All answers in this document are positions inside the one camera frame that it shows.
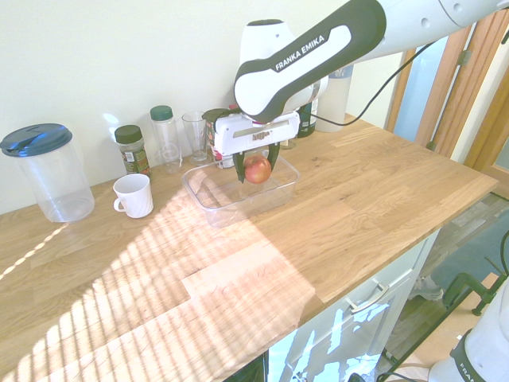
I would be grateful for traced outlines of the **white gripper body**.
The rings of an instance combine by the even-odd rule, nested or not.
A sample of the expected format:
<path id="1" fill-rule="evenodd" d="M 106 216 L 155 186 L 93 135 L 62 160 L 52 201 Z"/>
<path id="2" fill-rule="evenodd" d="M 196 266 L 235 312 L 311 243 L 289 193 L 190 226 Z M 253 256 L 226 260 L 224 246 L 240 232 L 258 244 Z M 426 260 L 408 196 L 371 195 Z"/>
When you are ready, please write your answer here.
<path id="1" fill-rule="evenodd" d="M 233 155 L 294 138 L 299 130 L 296 111 L 280 115 L 270 123 L 256 123 L 243 114 L 216 120 L 214 147 L 224 155 Z"/>

